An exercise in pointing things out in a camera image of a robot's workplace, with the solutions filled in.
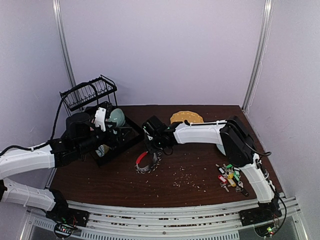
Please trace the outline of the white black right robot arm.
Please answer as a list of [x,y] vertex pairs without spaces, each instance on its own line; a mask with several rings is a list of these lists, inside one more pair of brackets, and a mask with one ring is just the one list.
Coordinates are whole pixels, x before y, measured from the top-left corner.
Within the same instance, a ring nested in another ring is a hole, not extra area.
[[287,217],[288,212],[281,211],[280,208],[283,200],[261,161],[270,152],[257,151],[252,136],[237,116],[214,122],[193,123],[184,120],[166,125],[154,115],[142,124],[142,129],[146,135],[147,152],[150,154],[163,153],[166,148],[179,144],[205,143],[221,146],[229,163],[245,175],[257,197],[257,207],[239,213],[243,226]]

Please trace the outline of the red handled key ring holder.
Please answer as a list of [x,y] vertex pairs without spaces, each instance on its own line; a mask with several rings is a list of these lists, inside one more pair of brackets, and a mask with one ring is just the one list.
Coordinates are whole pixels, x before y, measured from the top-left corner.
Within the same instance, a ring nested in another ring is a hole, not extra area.
[[143,152],[135,161],[135,170],[138,174],[147,174],[155,171],[162,161],[162,152]]

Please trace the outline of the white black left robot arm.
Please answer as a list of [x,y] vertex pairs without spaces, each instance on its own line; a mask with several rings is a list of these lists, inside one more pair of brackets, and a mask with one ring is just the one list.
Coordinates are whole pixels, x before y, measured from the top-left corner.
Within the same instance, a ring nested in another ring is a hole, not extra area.
[[103,97],[117,87],[103,80],[81,83],[61,93],[49,140],[32,147],[11,145],[0,153],[0,200],[42,210],[58,225],[85,227],[89,213],[71,208],[59,190],[38,189],[10,180],[16,174],[38,169],[57,169],[95,153],[110,152],[108,141],[116,140],[114,122],[107,121],[113,104]]

